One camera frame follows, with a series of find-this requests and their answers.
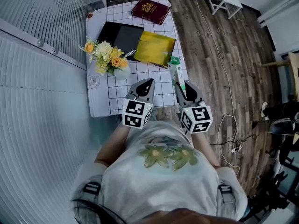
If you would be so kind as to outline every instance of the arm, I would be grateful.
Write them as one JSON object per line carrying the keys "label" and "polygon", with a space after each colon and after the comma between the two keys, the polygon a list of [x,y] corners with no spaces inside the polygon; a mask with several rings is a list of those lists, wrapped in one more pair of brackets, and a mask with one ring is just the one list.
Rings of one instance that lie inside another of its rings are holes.
{"label": "arm", "polygon": [[202,152],[215,169],[220,168],[216,154],[207,142],[205,135],[203,133],[193,133],[191,136],[194,148]]}
{"label": "arm", "polygon": [[113,164],[125,149],[129,131],[130,127],[123,126],[122,123],[120,123],[109,140],[99,151],[94,162],[104,164],[107,167]]}

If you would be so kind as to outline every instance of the orange rose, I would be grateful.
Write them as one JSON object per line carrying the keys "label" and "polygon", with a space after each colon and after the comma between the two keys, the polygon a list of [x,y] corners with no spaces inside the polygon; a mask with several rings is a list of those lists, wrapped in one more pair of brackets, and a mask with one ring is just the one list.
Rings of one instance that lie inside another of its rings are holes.
{"label": "orange rose", "polygon": [[112,58],[111,63],[113,66],[119,67],[121,65],[121,58],[119,57]]}
{"label": "orange rose", "polygon": [[121,60],[121,67],[123,67],[123,68],[128,67],[128,61],[126,58]]}
{"label": "orange rose", "polygon": [[93,51],[94,45],[91,42],[85,44],[85,51],[91,53]]}

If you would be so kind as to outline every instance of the person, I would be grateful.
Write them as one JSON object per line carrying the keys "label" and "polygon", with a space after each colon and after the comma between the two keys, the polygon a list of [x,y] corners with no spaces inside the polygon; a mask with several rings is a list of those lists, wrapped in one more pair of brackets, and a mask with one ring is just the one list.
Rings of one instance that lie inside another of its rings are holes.
{"label": "person", "polygon": [[264,117],[265,120],[269,119],[297,119],[296,114],[299,112],[299,102],[298,101],[289,101],[287,103],[268,106],[267,102],[263,102],[261,117]]}
{"label": "person", "polygon": [[188,140],[171,120],[119,124],[71,190],[80,224],[234,224],[247,207],[235,172],[203,133]]}

